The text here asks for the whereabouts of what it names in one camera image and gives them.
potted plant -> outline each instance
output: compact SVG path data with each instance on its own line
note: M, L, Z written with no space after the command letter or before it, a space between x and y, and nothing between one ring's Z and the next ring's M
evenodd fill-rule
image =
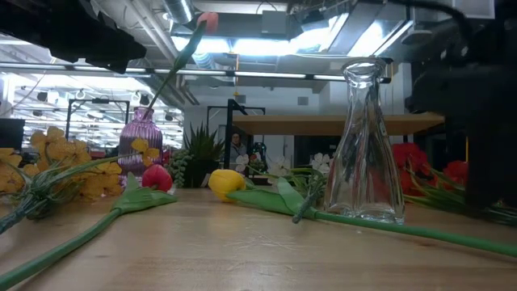
M191 138L185 136L185 147L192 158L185 167L184 187L200 187L206 175L212 174L219 167L225 144L216 141L216 135L217 131L210 134L208 127L203 124L195 131L191 125Z

purple vase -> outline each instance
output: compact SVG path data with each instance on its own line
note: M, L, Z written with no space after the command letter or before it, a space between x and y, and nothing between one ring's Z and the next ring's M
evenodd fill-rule
M162 163L162 132L153 122L153 109L150 109L149 114L144 119L144 114L148 111L148 108L137 107L135 108L135 115L132 121L122 129L120 134L120 145L119 155L132 154L136 151L131 147L131 143L136 138L147 140L149 148L159 149L160 156L153 160L153 163ZM122 175L125 177L129 172L132 172L135 177L140 179L146 169L142 162L140 155L133 155L131 157L120 158L119 165L122 168Z

wooden table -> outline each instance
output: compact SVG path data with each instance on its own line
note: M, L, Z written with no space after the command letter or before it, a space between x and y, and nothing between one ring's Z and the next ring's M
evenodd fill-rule
M445 242L222 204L208 190L119 218L17 290L513 290L517 260ZM69 205L0 236L0 272L97 222L110 201ZM407 222L517 243L517 231L407 207Z
M250 135L341 136L345 120L345 116L234 116L233 124ZM443 121L442 116L432 113L385 116L390 136L417 133Z

clear glass vase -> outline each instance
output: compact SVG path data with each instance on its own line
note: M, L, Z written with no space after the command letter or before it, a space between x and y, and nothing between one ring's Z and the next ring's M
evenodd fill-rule
M330 165L324 209L348 217L403 223L404 200L380 109L379 78L385 63L376 58L349 61L344 134Z
M144 118L148 108L137 107L132 121L122 129L120 134L119 155L132 154L136 151L131 147L131 143L136 138L145 139L150 148L159 149L160 156L153 160L154 163L162 163L162 131L153 122L154 110L150 109L149 114ZM146 169L140 155L120 158L119 165L122 168L122 175L125 177L132 172L137 179L140 179Z

shelf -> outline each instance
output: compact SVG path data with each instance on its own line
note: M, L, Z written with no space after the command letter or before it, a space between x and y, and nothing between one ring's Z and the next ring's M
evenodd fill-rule
M233 124L251 135L341 136L345 116L234 116ZM402 136L442 124L431 113L385 116L388 135Z

